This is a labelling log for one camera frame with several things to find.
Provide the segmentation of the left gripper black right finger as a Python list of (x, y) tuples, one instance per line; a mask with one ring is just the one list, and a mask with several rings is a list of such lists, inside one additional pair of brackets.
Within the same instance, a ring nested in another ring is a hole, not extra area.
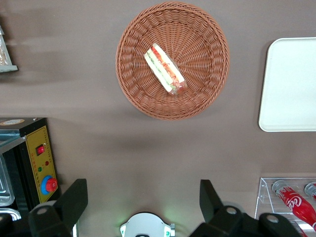
[(224, 205), (210, 180), (201, 180), (199, 206), (204, 217), (192, 237), (261, 237), (259, 222), (233, 205)]

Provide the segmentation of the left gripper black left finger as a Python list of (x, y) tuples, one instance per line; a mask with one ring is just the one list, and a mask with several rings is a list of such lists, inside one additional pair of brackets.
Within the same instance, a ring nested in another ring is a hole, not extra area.
[(28, 216), (33, 237), (70, 237), (88, 205), (87, 180), (77, 179), (58, 198), (36, 206)]

